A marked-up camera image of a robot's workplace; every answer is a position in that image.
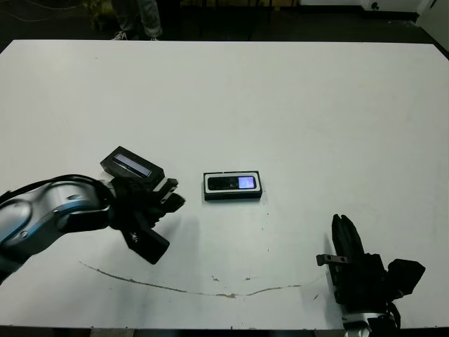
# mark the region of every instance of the person's legs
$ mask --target person's legs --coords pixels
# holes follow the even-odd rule
[[[159,10],[157,8],[156,0],[138,0],[138,5],[144,33],[149,38],[157,38],[161,36],[161,19],[159,17]]]
[[[127,38],[130,39],[137,34],[132,0],[111,0],[111,3],[121,30],[123,30],[126,33]]]

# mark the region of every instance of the dark floor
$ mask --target dark floor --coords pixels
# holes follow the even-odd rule
[[[165,40],[190,41],[369,41],[433,44],[434,40],[415,23],[391,18],[367,18],[348,7],[336,13],[299,8],[181,8],[175,0],[161,1]],[[65,0],[34,0],[65,7]],[[70,1],[77,6],[81,0]],[[39,20],[23,22],[22,20]],[[118,27],[102,32],[91,29],[86,9],[77,6],[52,11],[27,0],[0,0],[0,51],[14,39],[111,39]]]

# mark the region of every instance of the black cable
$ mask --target black cable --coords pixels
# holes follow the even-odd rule
[[[14,14],[8,12],[8,11],[0,11],[0,13],[5,13],[5,14],[7,14],[7,15],[9,15],[9,16],[12,16],[13,18],[15,18],[15,19],[17,19],[17,20],[19,20],[19,21],[22,21],[22,22],[40,22],[40,21],[47,21],[47,20],[53,19],[54,17],[56,17],[57,15],[59,15],[62,11],[64,11],[65,9],[67,9],[68,6],[69,6],[69,4],[70,4],[72,1],[73,1],[73,0],[69,0],[69,1],[65,4],[64,8],[61,8],[60,10],[58,10],[57,12],[55,12],[54,14],[48,16],[47,18],[42,18],[42,19],[31,19],[31,20],[28,20],[28,19],[20,18],[20,17],[14,15]]]

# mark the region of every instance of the scuff mark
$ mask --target scuff mark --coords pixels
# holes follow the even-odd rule
[[[213,296],[227,297],[227,298],[236,298],[237,296],[241,296],[241,295],[238,295],[236,293],[230,293],[230,294],[227,294],[227,293],[215,293],[215,294],[213,294]]]
[[[300,286],[301,286],[301,284],[294,284],[294,285],[291,285],[291,286],[274,286],[272,288],[265,288],[265,289],[262,289],[262,290],[255,291],[253,293],[249,293],[247,296],[253,296],[253,295],[257,294],[257,293],[264,293],[265,291],[271,291],[271,290],[281,290],[281,289],[287,289],[287,288],[299,288]]]
[[[325,277],[325,275],[326,275],[326,274],[323,274],[320,277],[317,277],[316,279],[314,279],[314,280],[312,280],[310,282],[307,282],[306,284],[292,284],[292,285],[289,285],[289,286],[275,286],[275,287],[272,287],[272,288],[265,288],[265,289],[257,290],[257,291],[254,291],[252,293],[247,293],[247,294],[244,294],[244,293],[201,293],[201,292],[196,292],[196,291],[187,291],[187,290],[184,290],[184,289],[172,288],[172,287],[169,287],[169,286],[161,286],[159,284],[135,281],[134,279],[126,279],[125,277],[120,277],[120,276],[117,276],[117,275],[109,274],[108,272],[104,272],[101,269],[98,269],[98,268],[92,267],[90,265],[87,265],[87,264],[85,264],[82,261],[78,261],[78,262],[80,264],[82,264],[84,267],[87,267],[87,268],[89,268],[91,270],[99,272],[102,275],[109,276],[109,277],[111,277],[113,279],[119,279],[119,280],[125,281],[125,282],[130,282],[130,283],[134,283],[134,284],[140,284],[140,285],[143,285],[143,286],[152,286],[154,288],[163,289],[163,290],[176,291],[177,293],[188,293],[189,295],[216,296],[216,297],[225,297],[225,298],[232,298],[232,299],[235,299],[236,297],[254,296],[254,295],[257,295],[259,293],[264,293],[266,291],[282,290],[282,289],[287,289],[287,288],[299,288],[301,286],[307,286],[309,284],[312,284],[312,283],[318,281],[322,277]]]

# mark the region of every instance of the white table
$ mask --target white table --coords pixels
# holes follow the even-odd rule
[[[187,203],[157,226],[171,245],[155,266],[119,232],[66,235],[0,286],[0,324],[339,329],[315,255],[333,252],[344,213],[385,266],[427,268],[397,303],[403,326],[447,326],[448,93],[431,45],[14,41],[0,55],[2,191],[104,178],[121,145]],[[202,173],[220,170],[259,170],[260,202],[203,201]]]

